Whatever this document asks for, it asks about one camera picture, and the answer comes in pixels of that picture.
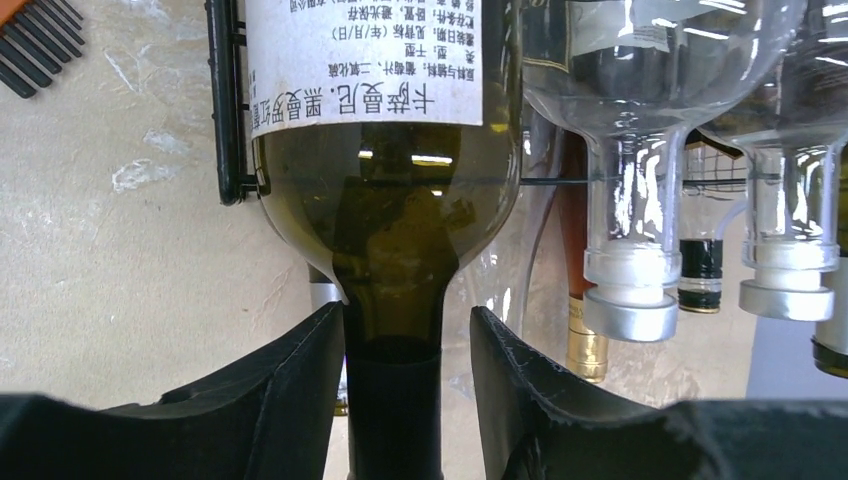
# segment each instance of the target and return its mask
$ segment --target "comb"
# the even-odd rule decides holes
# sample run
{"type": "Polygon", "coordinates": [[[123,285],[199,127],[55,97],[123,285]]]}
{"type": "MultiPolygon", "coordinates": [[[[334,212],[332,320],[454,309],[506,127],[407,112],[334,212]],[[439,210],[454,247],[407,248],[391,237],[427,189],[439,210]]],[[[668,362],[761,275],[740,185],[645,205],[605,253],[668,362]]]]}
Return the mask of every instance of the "comb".
{"type": "Polygon", "coordinates": [[[21,98],[50,86],[48,74],[82,57],[82,20],[66,0],[0,0],[0,82],[21,98]]]}

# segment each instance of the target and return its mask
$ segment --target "white marble surface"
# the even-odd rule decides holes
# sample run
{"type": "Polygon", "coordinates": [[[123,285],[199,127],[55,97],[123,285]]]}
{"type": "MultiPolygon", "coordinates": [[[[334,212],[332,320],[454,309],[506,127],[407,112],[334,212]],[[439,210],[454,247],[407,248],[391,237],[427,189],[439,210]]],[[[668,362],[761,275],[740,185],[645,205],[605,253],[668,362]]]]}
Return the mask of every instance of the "white marble surface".
{"type": "MultiPolygon", "coordinates": [[[[218,203],[203,2],[74,3],[85,57],[35,99],[0,88],[0,388],[149,403],[304,318],[306,268],[258,204],[218,203]]],[[[525,332],[561,359],[557,230],[540,248],[525,332]]],[[[755,322],[735,307],[741,235],[737,220],[723,312],[682,314],[668,343],[615,344],[605,387],[653,405],[744,395],[755,322]]],[[[445,309],[444,470],[482,479],[468,384],[449,381],[470,372],[465,294],[454,285],[445,309]]],[[[345,435],[337,420],[328,479],[346,474],[345,435]]]]}

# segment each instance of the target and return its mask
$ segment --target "glass bottle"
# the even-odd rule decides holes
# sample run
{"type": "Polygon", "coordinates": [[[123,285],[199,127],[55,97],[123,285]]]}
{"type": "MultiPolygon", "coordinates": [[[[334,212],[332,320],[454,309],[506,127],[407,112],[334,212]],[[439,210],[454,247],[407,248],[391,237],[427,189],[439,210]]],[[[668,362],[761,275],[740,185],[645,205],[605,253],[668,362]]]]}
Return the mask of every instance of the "glass bottle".
{"type": "Polygon", "coordinates": [[[745,186],[721,182],[744,178],[745,166],[742,152],[707,142],[697,130],[686,142],[677,301],[681,310],[713,314],[721,308],[724,232],[746,208],[745,186]]]}
{"type": "Polygon", "coordinates": [[[517,1],[439,3],[245,5],[262,205],[345,302],[350,480],[443,477],[445,290],[518,193],[517,1]]]}
{"type": "MultiPolygon", "coordinates": [[[[529,104],[523,117],[523,178],[556,176],[562,160],[563,131],[529,104]]],[[[471,301],[494,312],[516,335],[523,335],[533,259],[556,187],[525,185],[495,239],[465,269],[471,301]]]]}
{"type": "MultiPolygon", "coordinates": [[[[307,264],[309,269],[309,296],[312,300],[312,311],[316,311],[331,302],[340,302],[342,294],[332,280],[320,270],[307,264]]],[[[347,359],[342,360],[342,373],[339,376],[339,391],[336,394],[337,417],[347,415],[347,359]]]]}
{"type": "MultiPolygon", "coordinates": [[[[586,180],[589,150],[580,135],[566,132],[561,177],[586,180]]],[[[609,339],[586,327],[583,294],[593,287],[583,275],[587,241],[588,192],[585,183],[559,187],[558,210],[568,269],[568,349],[565,368],[589,382],[600,383],[608,368],[609,339]]]]}
{"type": "Polygon", "coordinates": [[[585,321],[610,338],[674,335],[676,219],[686,136],[776,64],[803,0],[531,4],[525,96],[589,143],[585,321]]]}
{"type": "Polygon", "coordinates": [[[821,274],[839,264],[838,155],[848,134],[848,12],[809,2],[785,57],[753,94],[702,126],[748,158],[748,238],[754,278],[739,306],[783,320],[823,321],[833,291],[821,274]]]}
{"type": "Polygon", "coordinates": [[[839,213],[836,241],[839,268],[822,275],[822,285],[833,290],[833,315],[816,323],[813,359],[827,374],[848,378],[848,149],[842,149],[839,175],[839,213]]]}

